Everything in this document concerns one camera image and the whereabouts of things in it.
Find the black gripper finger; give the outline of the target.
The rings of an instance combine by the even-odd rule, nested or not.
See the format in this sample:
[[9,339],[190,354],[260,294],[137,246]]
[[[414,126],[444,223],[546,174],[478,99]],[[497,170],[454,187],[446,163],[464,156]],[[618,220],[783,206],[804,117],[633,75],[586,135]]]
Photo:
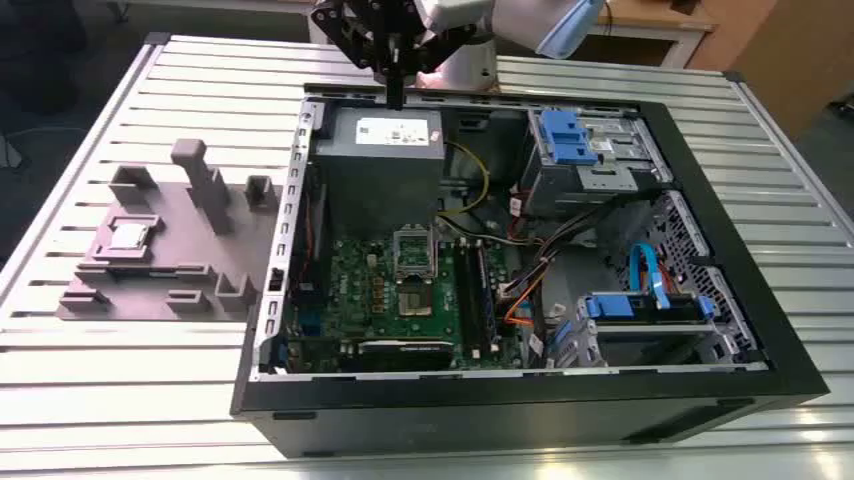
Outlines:
[[422,23],[408,20],[394,33],[394,108],[402,109],[405,87],[420,73],[434,73],[440,65],[472,39],[477,26],[468,24],[433,35],[421,45],[417,37],[428,32]]
[[390,49],[386,1],[317,1],[310,13],[352,63],[370,68],[376,81],[386,87],[386,106],[396,108],[396,66]]

